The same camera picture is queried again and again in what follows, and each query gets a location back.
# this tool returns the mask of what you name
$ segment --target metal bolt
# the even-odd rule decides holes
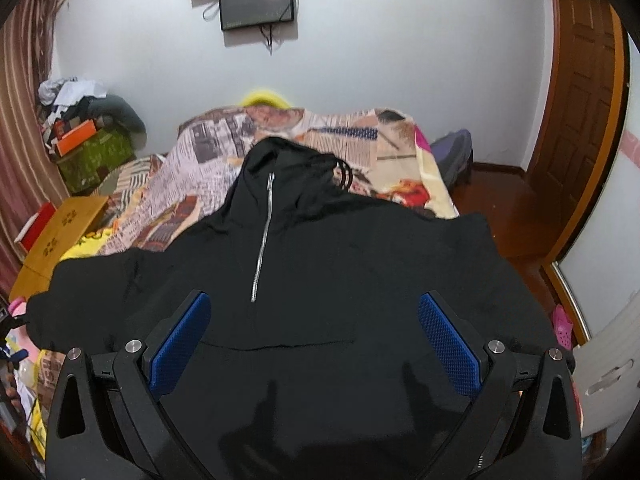
[[[72,348],[71,350],[69,350],[69,352],[66,354],[66,356],[71,359],[72,361],[75,361],[76,359],[78,359],[80,357],[80,355],[82,354],[82,350],[79,349],[77,346]]]
[[[494,339],[493,341],[489,341],[489,350],[494,354],[501,354],[504,352],[504,343],[502,341],[498,341]]]
[[[142,343],[140,342],[139,339],[132,339],[124,346],[124,349],[130,354],[135,354],[141,348],[142,348]]]
[[[559,361],[562,359],[562,352],[559,351],[557,348],[552,348],[551,350],[549,350],[549,356],[554,360],[554,361]]]

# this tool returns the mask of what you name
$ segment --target green box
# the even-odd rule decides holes
[[[135,154],[129,135],[121,128],[101,129],[59,161],[58,168],[71,194],[87,194]]]

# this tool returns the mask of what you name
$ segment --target blue textured pad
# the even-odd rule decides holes
[[[174,390],[210,319],[211,302],[201,293],[151,359],[149,391],[155,400]]]
[[[420,298],[418,320],[457,393],[475,399],[480,392],[480,364],[430,294]]]

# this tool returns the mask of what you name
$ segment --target curtain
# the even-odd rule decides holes
[[[58,0],[20,0],[0,29],[0,294],[20,270],[14,239],[48,201],[68,196],[46,155],[38,122],[38,85],[49,76]]]

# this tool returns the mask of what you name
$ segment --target bed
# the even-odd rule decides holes
[[[109,197],[103,231],[97,235],[100,243],[94,235],[93,249],[76,257],[133,247],[165,250],[186,228],[220,207],[244,156],[267,136],[335,153],[351,166],[353,193],[390,200],[425,216],[458,215],[427,140],[401,112],[371,109],[323,116],[265,105],[216,108],[181,124],[177,143],[166,156],[132,161],[103,181],[94,192]],[[41,440],[64,357],[47,349],[40,353],[38,417],[31,425]]]

